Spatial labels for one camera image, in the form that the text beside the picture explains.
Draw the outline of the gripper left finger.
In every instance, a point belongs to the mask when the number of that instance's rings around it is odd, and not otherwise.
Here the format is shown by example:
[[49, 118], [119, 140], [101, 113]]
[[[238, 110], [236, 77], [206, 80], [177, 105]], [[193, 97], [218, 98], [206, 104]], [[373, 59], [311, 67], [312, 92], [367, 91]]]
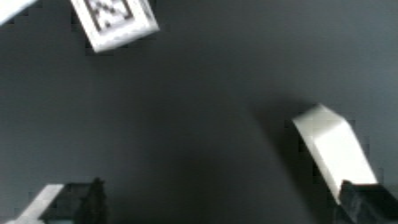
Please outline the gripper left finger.
[[108, 224], [104, 181], [48, 184], [10, 224]]

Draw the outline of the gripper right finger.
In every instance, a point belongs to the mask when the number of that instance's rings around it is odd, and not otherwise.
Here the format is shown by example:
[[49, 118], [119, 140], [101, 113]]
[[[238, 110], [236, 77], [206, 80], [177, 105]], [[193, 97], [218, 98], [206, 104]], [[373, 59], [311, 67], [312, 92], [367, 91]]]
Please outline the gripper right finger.
[[332, 224], [398, 224], [398, 198], [380, 184], [343, 182]]

